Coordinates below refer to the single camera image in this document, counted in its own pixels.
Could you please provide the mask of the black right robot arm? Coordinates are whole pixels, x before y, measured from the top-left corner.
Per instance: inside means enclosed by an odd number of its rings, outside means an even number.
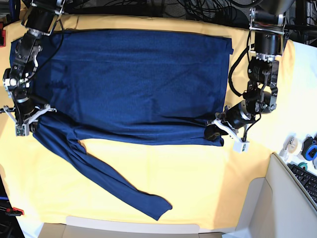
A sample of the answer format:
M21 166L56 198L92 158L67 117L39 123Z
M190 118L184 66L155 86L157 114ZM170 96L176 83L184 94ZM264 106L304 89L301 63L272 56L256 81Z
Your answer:
M63 0L33 0L21 24L27 32L18 41L11 68L5 70L3 86L14 106L3 106L1 113L7 114L15 123L16 136L27 136L34 132L38 118L49 111L55 111L50 104L32 94L31 81L43 68L37 61L43 46L41 39L53 32L64 13Z

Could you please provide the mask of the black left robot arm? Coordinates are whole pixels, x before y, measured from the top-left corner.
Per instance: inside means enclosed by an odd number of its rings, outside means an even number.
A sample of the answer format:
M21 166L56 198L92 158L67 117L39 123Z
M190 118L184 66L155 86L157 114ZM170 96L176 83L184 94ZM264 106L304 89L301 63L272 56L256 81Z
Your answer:
M204 132L206 140L215 141L223 135L237 137L239 129L244 128L242 138L246 142L249 129L256 124L263 114L276 109L277 78L279 62L287 42L285 36L286 12L292 6L291 0L256 0L247 5L250 9L249 36L254 36L254 43L247 44L228 74L231 91L243 100L217 113L209 121ZM232 76L244 55L255 53L248 63L248 86L239 93L233 85Z

